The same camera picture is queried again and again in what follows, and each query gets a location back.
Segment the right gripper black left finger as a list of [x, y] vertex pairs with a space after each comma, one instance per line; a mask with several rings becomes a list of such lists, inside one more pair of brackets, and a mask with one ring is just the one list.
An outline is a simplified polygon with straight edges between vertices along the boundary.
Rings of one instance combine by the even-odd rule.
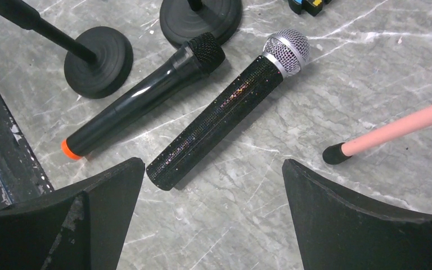
[[144, 173], [132, 157], [0, 209], [0, 269], [116, 269]]

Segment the lower small colourful toy block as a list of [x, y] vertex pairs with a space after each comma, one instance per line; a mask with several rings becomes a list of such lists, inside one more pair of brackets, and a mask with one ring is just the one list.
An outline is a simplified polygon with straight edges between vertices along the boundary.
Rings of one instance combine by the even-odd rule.
[[323, 10], [324, 5], [330, 2], [331, 0], [288, 0], [292, 12], [301, 15], [305, 11], [313, 17], [317, 16]]

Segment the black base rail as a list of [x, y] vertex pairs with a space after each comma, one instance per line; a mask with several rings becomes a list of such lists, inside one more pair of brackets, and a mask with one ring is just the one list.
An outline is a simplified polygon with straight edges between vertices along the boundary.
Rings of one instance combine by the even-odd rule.
[[0, 209], [54, 191], [0, 94]]

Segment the black round-base mic stand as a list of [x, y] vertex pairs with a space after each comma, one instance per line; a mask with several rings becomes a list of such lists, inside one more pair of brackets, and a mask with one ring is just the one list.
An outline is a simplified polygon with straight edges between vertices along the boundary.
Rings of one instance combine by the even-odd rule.
[[161, 31], [173, 47], [206, 32], [222, 45], [235, 34], [241, 19], [240, 0], [164, 0], [159, 15]]
[[129, 39], [114, 28], [97, 26], [73, 39], [24, 1], [0, 1], [0, 16], [66, 49], [65, 79], [74, 92], [85, 98], [107, 97], [129, 77], [133, 48]]

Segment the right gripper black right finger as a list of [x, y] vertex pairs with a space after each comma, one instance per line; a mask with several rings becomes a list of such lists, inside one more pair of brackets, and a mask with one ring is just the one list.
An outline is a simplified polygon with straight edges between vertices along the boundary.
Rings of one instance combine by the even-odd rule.
[[282, 174], [305, 269], [432, 269], [432, 214], [372, 199], [293, 159]]

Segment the pink music stand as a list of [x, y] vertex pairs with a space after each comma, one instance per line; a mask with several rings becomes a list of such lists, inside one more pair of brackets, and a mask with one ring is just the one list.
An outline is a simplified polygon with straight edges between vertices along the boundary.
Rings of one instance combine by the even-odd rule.
[[348, 142], [329, 146], [322, 153], [322, 158], [328, 164], [337, 165], [360, 152], [430, 126], [432, 126], [432, 105]]

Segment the glitter black microphone silver head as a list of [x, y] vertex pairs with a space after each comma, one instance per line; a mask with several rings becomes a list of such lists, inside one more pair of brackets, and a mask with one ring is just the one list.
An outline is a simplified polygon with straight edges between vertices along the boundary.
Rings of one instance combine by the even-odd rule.
[[294, 29], [271, 34], [263, 52], [151, 162], [146, 173], [169, 191], [283, 80], [309, 60], [308, 38]]

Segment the black microphone orange end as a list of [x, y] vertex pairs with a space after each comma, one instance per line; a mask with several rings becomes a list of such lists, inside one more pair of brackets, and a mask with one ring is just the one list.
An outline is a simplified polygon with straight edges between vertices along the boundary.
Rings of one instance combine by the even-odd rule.
[[173, 94], [207, 78], [225, 58], [210, 32], [183, 42], [168, 61], [64, 139], [63, 153], [74, 160], [88, 155]]

